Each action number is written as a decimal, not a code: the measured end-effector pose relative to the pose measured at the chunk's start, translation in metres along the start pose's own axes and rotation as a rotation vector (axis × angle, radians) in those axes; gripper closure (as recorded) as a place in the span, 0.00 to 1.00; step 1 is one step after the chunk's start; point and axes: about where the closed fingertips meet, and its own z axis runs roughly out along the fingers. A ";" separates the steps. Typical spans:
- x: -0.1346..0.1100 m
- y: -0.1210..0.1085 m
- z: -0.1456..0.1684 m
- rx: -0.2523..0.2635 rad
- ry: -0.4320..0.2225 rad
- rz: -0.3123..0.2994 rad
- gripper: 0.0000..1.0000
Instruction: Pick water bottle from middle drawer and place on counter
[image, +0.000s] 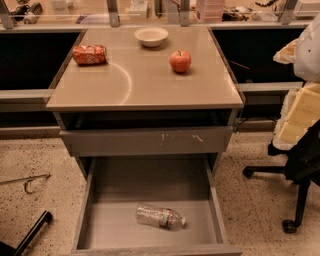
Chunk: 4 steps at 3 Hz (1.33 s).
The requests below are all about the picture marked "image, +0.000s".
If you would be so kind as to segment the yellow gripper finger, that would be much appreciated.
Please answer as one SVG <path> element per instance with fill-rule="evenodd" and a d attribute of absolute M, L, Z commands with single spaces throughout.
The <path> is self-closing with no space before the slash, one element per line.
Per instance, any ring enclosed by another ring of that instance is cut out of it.
<path fill-rule="evenodd" d="M 320 119 L 320 84 L 307 82 L 285 96 L 281 117 L 276 123 L 272 145 L 280 150 L 293 148 Z"/>
<path fill-rule="evenodd" d="M 273 60 L 280 64 L 293 64 L 295 61 L 295 49 L 297 45 L 297 39 L 292 40 L 281 50 L 277 51 L 273 56 Z"/>

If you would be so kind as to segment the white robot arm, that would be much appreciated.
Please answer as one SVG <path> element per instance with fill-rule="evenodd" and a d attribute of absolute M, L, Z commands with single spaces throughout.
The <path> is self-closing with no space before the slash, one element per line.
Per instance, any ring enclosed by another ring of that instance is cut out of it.
<path fill-rule="evenodd" d="M 320 119 L 320 14 L 297 39 L 279 50 L 273 60 L 292 63 L 294 75 L 305 82 L 302 88 L 290 89 L 285 96 L 274 129 L 271 145 L 287 151 Z"/>

